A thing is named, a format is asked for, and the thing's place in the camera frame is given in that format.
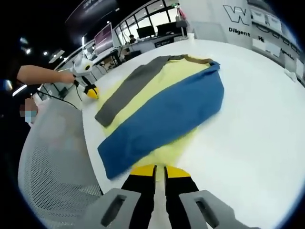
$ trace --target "person's hand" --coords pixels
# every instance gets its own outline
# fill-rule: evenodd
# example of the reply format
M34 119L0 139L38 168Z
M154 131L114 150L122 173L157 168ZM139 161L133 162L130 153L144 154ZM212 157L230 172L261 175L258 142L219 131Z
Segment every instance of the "person's hand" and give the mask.
M62 72L62 75L61 75L61 82L62 83L73 83L74 80L75 80L75 78L74 78L72 73Z

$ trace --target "gray fabric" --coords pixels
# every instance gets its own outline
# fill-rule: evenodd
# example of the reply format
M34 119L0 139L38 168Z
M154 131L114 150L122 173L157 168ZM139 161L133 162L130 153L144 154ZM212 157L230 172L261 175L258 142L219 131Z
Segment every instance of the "gray fabric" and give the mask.
M181 60L180 56L159 56L146 65L136 68L115 93L105 102L95 119L104 127L152 80L169 60Z
M72 228L100 196L89 159L81 111L51 99L24 144L19 188L48 228Z

